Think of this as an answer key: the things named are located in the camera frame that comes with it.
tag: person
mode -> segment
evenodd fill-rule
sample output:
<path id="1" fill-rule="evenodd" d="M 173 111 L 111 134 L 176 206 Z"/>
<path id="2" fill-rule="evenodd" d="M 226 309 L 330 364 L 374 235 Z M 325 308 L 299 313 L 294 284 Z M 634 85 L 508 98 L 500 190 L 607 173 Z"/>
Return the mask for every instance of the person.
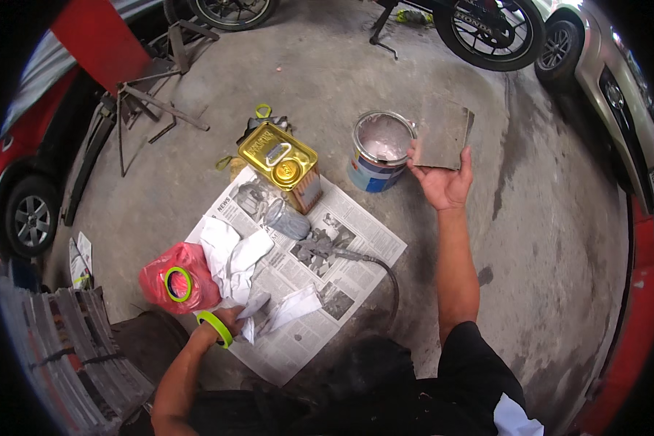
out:
<path id="1" fill-rule="evenodd" d="M 411 157 L 413 149 L 408 151 Z M 218 340 L 199 326 L 157 389 L 156 434 L 193 435 L 532 435 L 523 390 L 480 335 L 480 288 L 472 261 L 465 202 L 473 180 L 470 148 L 459 171 L 407 165 L 436 209 L 436 263 L 441 358 L 434 379 L 416 379 L 409 350 L 380 336 L 357 341 L 333 366 L 322 403 L 291 397 L 279 388 L 205 392 L 194 399 L 203 354 Z M 231 333 L 242 310 L 215 314 Z"/>

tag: car bumper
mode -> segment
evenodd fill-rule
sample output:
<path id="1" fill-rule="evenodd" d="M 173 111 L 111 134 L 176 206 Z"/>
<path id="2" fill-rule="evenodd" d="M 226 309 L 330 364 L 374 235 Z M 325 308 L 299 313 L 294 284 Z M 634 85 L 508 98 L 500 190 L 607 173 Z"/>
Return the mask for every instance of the car bumper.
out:
<path id="1" fill-rule="evenodd" d="M 625 164 L 635 195 L 644 213 L 654 211 L 654 122 L 639 94 L 634 76 L 612 39 L 612 29 L 602 12 L 585 3 L 578 15 L 584 23 L 584 48 L 577 63 L 577 82 L 602 119 L 613 145 Z M 606 98 L 611 82 L 622 92 L 624 106 L 616 110 Z"/>

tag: black hose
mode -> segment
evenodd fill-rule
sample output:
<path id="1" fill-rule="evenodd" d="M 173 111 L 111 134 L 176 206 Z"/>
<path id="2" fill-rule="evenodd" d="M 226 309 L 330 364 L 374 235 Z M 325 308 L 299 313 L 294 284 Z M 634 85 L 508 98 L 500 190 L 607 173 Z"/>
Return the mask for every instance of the black hose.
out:
<path id="1" fill-rule="evenodd" d="M 390 277 L 390 281 L 392 282 L 392 310 L 390 312 L 390 318 L 388 319 L 387 329 L 386 329 L 388 335 L 390 335 L 392 327 L 395 326 L 395 318 L 397 317 L 397 311 L 400 309 L 400 286 L 397 284 L 397 278 L 395 277 L 395 273 L 392 272 L 392 269 L 390 269 L 390 266 L 388 266 L 385 262 L 378 259 L 377 257 L 364 255 L 361 258 L 361 260 L 365 260 L 367 262 L 374 262 L 382 266 L 385 269 L 385 272 L 388 273 L 388 276 Z"/>

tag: sandpaper block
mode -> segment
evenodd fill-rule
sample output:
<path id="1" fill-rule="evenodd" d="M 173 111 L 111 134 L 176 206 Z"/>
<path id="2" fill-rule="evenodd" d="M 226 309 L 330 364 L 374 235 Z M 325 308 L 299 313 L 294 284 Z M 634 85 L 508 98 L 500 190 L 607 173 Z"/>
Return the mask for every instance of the sandpaper block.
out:
<path id="1" fill-rule="evenodd" d="M 418 131 L 412 161 L 425 167 L 460 169 L 460 151 L 467 144 L 475 114 L 444 99 L 430 99 Z"/>

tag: newspaper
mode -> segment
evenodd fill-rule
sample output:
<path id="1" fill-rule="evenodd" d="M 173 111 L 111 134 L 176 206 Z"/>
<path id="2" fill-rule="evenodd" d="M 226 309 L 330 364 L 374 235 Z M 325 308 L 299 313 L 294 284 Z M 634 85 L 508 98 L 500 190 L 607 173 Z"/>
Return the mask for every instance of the newspaper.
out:
<path id="1" fill-rule="evenodd" d="M 343 249 L 383 259 L 392 266 L 407 245 L 381 222 L 353 201 L 339 187 L 321 176 L 324 194 L 307 215 L 313 230 L 321 229 Z M 283 386 L 309 362 L 356 312 L 385 276 L 381 266 L 329 257 L 299 261 L 296 241 L 266 227 L 264 214 L 284 193 L 246 167 L 223 191 L 186 239 L 198 243 L 205 217 L 230 224 L 246 238 L 266 231 L 275 245 L 257 264 L 250 297 L 269 292 L 271 300 L 255 314 L 260 325 L 281 299 L 314 283 L 323 308 L 289 322 L 254 345 L 233 342 L 229 350 L 263 379 Z"/>

